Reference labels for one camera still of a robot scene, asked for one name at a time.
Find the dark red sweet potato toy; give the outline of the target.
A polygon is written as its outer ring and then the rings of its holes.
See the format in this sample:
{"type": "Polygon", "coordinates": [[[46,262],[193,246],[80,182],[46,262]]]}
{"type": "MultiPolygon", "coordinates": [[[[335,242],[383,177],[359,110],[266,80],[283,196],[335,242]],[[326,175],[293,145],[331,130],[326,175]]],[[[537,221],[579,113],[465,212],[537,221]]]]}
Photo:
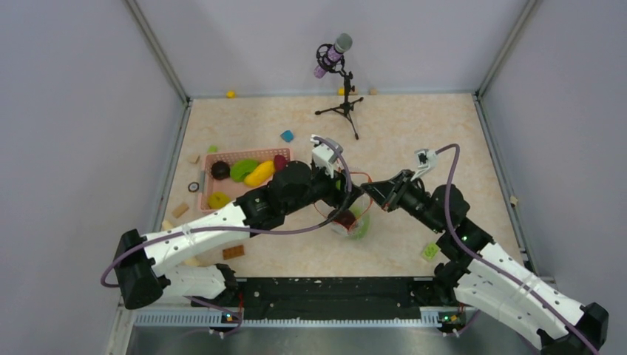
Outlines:
{"type": "Polygon", "coordinates": [[[282,171],[288,164],[289,160],[283,155],[275,155],[273,158],[273,165],[275,172],[282,171]]]}

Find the green cabbage toy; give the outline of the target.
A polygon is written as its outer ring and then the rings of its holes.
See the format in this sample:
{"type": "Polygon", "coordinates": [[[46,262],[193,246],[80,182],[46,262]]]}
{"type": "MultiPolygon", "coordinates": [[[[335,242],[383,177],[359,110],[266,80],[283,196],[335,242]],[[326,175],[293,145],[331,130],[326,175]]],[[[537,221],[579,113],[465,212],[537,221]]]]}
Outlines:
{"type": "Polygon", "coordinates": [[[349,211],[355,216],[356,220],[348,230],[348,239],[363,239],[370,228],[370,213],[364,209],[351,207],[349,211]]]}

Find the clear zip top bag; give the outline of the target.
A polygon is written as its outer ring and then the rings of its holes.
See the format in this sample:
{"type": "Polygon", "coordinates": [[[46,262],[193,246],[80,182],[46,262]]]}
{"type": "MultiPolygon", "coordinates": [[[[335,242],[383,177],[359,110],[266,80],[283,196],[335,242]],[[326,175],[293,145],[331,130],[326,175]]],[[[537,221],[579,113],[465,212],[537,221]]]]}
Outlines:
{"type": "MultiPolygon", "coordinates": [[[[372,179],[368,173],[361,169],[353,171],[351,167],[351,180],[353,191],[363,183],[371,183],[372,179]]],[[[373,205],[373,200],[367,195],[361,195],[350,204],[347,210],[343,211],[338,217],[335,217],[328,226],[339,236],[349,240],[360,240],[365,237],[370,227],[369,209],[373,205]]],[[[334,209],[324,203],[318,201],[314,204],[316,211],[324,218],[331,216],[334,209]]]]}

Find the brown bear chocolate toy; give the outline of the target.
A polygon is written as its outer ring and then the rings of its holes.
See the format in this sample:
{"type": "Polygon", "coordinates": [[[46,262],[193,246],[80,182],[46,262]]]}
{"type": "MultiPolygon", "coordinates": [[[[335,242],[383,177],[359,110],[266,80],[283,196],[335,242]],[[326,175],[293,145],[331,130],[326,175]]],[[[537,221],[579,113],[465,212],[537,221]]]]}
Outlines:
{"type": "Polygon", "coordinates": [[[356,215],[350,210],[344,210],[338,213],[337,216],[333,219],[333,222],[342,227],[343,229],[349,231],[353,224],[356,222],[356,215]]]}

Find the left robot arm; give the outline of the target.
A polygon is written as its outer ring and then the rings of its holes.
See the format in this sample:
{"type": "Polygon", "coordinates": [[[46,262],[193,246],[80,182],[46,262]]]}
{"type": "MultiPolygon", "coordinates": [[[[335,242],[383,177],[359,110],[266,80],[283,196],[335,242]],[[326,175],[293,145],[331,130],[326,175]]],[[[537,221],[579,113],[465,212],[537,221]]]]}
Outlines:
{"type": "Polygon", "coordinates": [[[112,264],[101,277],[104,287],[121,293],[129,310],[144,308],[166,297],[203,297],[229,305],[237,296],[234,271],[218,263],[183,267],[184,260],[203,252],[242,242],[259,234],[294,235],[331,222],[282,230],[285,218],[322,201],[334,212],[346,210],[363,191],[350,173],[335,166],[291,161],[264,185],[251,189],[199,219],[165,231],[141,234],[137,229],[119,239],[112,264]]]}

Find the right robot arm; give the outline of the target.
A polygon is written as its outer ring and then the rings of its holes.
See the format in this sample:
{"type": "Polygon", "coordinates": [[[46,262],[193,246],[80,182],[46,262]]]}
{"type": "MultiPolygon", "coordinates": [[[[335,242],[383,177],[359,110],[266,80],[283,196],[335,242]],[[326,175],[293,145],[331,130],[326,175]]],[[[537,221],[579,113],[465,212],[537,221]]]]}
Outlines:
{"type": "Polygon", "coordinates": [[[362,191],[386,212],[397,209],[440,235],[448,258],[435,268],[435,298],[459,301],[508,326],[541,354],[598,354],[606,343],[609,313],[560,293],[518,263],[467,217],[470,205],[455,185],[427,192],[413,172],[364,183],[362,191]]]}

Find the yellow mango toy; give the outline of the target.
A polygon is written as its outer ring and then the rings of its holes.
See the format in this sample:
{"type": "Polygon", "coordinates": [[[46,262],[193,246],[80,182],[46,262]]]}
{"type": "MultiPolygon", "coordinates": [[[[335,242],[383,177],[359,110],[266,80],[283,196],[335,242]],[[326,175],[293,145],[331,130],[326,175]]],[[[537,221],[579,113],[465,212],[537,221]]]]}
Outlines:
{"type": "Polygon", "coordinates": [[[275,173],[274,162],[267,160],[258,165],[252,172],[245,176],[243,183],[249,187],[261,186],[275,173]]]}

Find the pink plastic basket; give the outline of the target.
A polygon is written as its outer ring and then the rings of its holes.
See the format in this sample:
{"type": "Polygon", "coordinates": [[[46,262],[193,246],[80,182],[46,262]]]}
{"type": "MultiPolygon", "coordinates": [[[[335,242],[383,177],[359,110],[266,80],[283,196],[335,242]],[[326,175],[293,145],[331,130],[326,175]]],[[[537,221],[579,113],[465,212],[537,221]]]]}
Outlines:
{"type": "Polygon", "coordinates": [[[210,214],[233,201],[246,192],[265,185],[272,179],[269,166],[276,161],[290,161],[292,151],[289,148],[252,149],[233,152],[208,153],[202,164],[198,210],[210,214]],[[255,170],[265,168],[261,174],[265,180],[250,185],[245,176],[255,170]]]}

